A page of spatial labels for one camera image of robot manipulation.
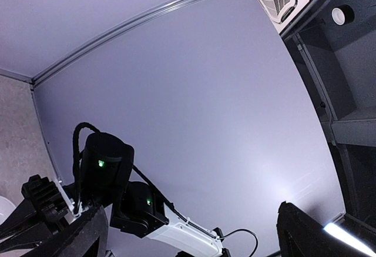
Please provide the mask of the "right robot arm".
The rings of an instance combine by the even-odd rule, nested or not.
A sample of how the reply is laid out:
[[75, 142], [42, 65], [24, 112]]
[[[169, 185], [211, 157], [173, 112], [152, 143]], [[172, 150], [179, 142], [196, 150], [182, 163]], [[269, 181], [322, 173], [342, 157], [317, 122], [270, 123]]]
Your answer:
[[109, 228], [166, 243], [179, 256], [229, 256], [220, 229], [183, 216], [137, 171], [135, 151], [119, 138], [94, 130], [84, 148], [73, 134], [74, 182], [63, 186], [34, 175], [23, 201], [1, 223], [1, 252], [28, 256], [105, 256]]

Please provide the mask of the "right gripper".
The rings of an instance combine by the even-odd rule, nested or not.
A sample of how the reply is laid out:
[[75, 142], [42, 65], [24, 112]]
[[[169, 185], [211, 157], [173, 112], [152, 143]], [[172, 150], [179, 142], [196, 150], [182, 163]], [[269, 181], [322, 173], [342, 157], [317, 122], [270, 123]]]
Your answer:
[[[73, 209], [73, 205], [70, 201], [66, 201], [70, 211]], [[46, 232], [47, 235], [56, 235], [62, 232], [68, 227], [62, 224], [49, 224], [42, 222], [37, 214], [36, 210], [32, 206], [30, 200], [24, 199], [19, 206], [12, 212], [10, 217], [1, 224], [1, 239], [10, 238], [17, 234], [25, 233], [27, 230], [40, 229], [42, 232]]]

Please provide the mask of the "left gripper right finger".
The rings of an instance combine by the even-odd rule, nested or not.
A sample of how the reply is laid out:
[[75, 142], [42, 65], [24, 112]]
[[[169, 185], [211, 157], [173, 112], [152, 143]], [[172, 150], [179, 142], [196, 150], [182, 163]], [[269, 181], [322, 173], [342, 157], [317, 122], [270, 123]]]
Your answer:
[[282, 202], [278, 209], [277, 234], [281, 256], [375, 256], [375, 213], [358, 219], [348, 213], [332, 221], [339, 234], [364, 245], [360, 250], [342, 237], [329, 233], [293, 203]]

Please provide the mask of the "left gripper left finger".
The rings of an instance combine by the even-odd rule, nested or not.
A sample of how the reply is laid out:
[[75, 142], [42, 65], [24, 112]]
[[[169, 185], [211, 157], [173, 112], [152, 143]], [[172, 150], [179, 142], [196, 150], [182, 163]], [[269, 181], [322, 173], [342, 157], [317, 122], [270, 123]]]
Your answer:
[[108, 220], [103, 207], [94, 207], [56, 235], [27, 230], [1, 239], [1, 253], [27, 249], [25, 256], [106, 256]]

